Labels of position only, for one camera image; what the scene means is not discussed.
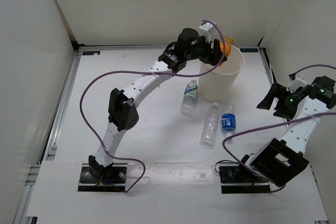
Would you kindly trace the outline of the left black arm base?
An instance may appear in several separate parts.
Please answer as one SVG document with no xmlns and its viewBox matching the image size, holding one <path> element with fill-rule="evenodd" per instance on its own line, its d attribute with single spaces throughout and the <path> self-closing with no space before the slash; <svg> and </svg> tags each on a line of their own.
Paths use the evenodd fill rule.
<svg viewBox="0 0 336 224">
<path fill-rule="evenodd" d="M 116 163 L 107 172 L 103 172 L 102 176 L 94 177 L 89 164 L 83 164 L 78 191 L 121 193 L 125 191 L 127 168 L 125 163 Z"/>
</svg>

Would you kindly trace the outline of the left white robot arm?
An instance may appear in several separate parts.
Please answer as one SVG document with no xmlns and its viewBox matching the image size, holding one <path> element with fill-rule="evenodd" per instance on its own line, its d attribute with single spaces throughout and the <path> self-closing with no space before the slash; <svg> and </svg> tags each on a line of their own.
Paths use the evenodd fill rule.
<svg viewBox="0 0 336 224">
<path fill-rule="evenodd" d="M 226 61 L 223 39 L 201 36 L 192 28 L 184 28 L 177 41 L 170 43 L 148 74 L 124 89 L 113 89 L 108 105 L 108 126 L 101 145 L 94 155 L 89 156 L 91 175 L 105 182 L 111 175 L 116 150 L 127 132 L 138 120 L 140 103 L 160 84 L 186 67 L 188 61 L 196 60 L 215 66 Z"/>
</svg>

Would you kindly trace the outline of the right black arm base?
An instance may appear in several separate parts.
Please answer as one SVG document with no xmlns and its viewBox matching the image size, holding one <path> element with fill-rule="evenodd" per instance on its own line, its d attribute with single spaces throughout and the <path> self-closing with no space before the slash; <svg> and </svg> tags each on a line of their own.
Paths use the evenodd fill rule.
<svg viewBox="0 0 336 224">
<path fill-rule="evenodd" d="M 219 166 L 222 194 L 261 194 L 270 192 L 267 179 L 256 176 L 240 165 Z"/>
</svg>

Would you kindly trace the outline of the clear bottle blue label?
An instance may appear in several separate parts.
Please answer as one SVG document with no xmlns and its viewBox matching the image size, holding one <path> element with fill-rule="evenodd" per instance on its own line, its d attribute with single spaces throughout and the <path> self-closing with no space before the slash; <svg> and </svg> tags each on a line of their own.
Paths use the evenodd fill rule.
<svg viewBox="0 0 336 224">
<path fill-rule="evenodd" d="M 224 105 L 224 113 L 222 115 L 221 123 L 225 137 L 229 137 L 236 132 L 236 115 L 233 111 L 231 100 L 228 100 Z"/>
</svg>

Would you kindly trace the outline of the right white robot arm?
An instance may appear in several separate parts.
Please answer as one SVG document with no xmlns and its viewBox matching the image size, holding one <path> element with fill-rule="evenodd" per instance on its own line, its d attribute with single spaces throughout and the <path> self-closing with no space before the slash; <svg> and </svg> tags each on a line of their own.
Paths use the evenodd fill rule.
<svg viewBox="0 0 336 224">
<path fill-rule="evenodd" d="M 334 86 L 335 81 L 326 76 L 316 77 L 312 84 L 300 77 L 293 78 L 287 87 L 273 83 L 257 108 L 269 110 L 277 99 L 274 116 L 286 119 L 289 126 L 280 138 L 273 138 L 263 146 L 248 164 L 240 164 L 236 177 L 247 182 L 260 176 L 281 187 L 305 170 L 309 164 L 304 157 L 307 142 L 320 122 L 320 115 L 335 106 Z"/>
</svg>

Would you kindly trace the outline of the orange juice bottle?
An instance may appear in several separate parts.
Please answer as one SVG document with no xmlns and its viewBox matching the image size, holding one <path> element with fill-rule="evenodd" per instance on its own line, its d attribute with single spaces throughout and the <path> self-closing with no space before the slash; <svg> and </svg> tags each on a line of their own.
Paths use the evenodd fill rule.
<svg viewBox="0 0 336 224">
<path fill-rule="evenodd" d="M 232 39 L 229 36 L 225 37 L 225 42 L 224 43 L 220 42 L 221 51 L 225 53 L 226 59 L 229 57 L 229 55 L 231 53 L 231 50 L 232 50 L 232 44 L 234 44 L 234 43 L 235 43 L 235 40 Z"/>
</svg>

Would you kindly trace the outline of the clear bottle green white label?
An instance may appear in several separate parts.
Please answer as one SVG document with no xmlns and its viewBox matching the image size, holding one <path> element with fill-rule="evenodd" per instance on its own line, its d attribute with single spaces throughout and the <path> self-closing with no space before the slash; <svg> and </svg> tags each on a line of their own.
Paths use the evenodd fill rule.
<svg viewBox="0 0 336 224">
<path fill-rule="evenodd" d="M 182 103 L 181 114 L 190 116 L 193 114 L 196 107 L 198 84 L 196 80 L 191 80 L 185 88 Z"/>
</svg>

